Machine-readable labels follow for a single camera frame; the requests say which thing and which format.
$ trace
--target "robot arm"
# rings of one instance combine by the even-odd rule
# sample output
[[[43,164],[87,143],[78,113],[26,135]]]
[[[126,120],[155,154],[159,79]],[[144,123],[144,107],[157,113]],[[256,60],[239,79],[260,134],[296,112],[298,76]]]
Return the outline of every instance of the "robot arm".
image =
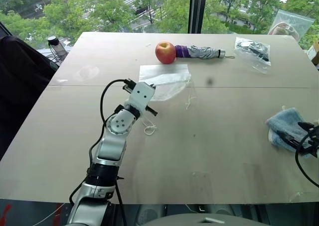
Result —
[[[78,223],[83,226],[100,226],[106,218],[108,202],[112,198],[118,171],[126,149],[126,138],[133,124],[145,111],[154,110],[148,103],[155,89],[144,82],[126,81],[124,90],[131,93],[124,106],[119,106],[116,113],[106,120],[106,131],[98,144],[92,164],[87,170],[87,177],[82,183],[68,224]]]

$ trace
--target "plastic bag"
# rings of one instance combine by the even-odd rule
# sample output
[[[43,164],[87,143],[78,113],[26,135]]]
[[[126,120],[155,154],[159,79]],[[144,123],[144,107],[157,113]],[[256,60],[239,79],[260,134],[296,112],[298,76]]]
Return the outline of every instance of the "plastic bag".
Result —
[[[280,9],[277,12],[276,18],[268,34],[291,35],[296,41],[299,41],[313,23],[313,18],[308,18]]]
[[[190,77],[187,64],[142,65],[139,81],[156,86],[151,101],[166,101],[185,89]]]
[[[270,45],[255,40],[238,38],[235,42],[236,56],[244,59],[251,67],[266,74],[270,63]]]

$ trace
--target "glass window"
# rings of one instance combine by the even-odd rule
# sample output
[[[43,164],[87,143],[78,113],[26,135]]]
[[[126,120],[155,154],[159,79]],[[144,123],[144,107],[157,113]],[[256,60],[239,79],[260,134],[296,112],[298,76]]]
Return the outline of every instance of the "glass window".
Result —
[[[206,0],[202,33],[225,32],[291,35],[309,49],[319,37],[319,0]]]
[[[35,49],[83,31],[187,33],[189,0],[1,0],[0,21]]]

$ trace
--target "blue towel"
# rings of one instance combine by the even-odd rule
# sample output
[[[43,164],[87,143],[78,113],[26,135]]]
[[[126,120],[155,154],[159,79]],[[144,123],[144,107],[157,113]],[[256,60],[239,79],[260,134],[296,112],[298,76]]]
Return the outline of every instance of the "blue towel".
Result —
[[[295,152],[296,150],[285,143],[278,135],[277,131],[283,131],[295,138],[297,141],[301,141],[301,139],[307,134],[305,130],[303,130],[298,122],[304,121],[299,112],[296,111],[295,108],[290,108],[287,110],[283,110],[278,112],[273,117],[269,118],[266,121],[267,126],[269,126],[269,141],[276,147],[283,147],[287,150]],[[308,141],[305,140],[303,143],[304,148],[309,147]]]

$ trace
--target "apple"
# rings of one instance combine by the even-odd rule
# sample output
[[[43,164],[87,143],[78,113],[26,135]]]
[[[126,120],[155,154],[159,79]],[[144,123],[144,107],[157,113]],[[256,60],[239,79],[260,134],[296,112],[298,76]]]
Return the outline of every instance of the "apple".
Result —
[[[161,63],[172,63],[176,58],[175,46],[169,42],[161,42],[156,45],[155,54]]]

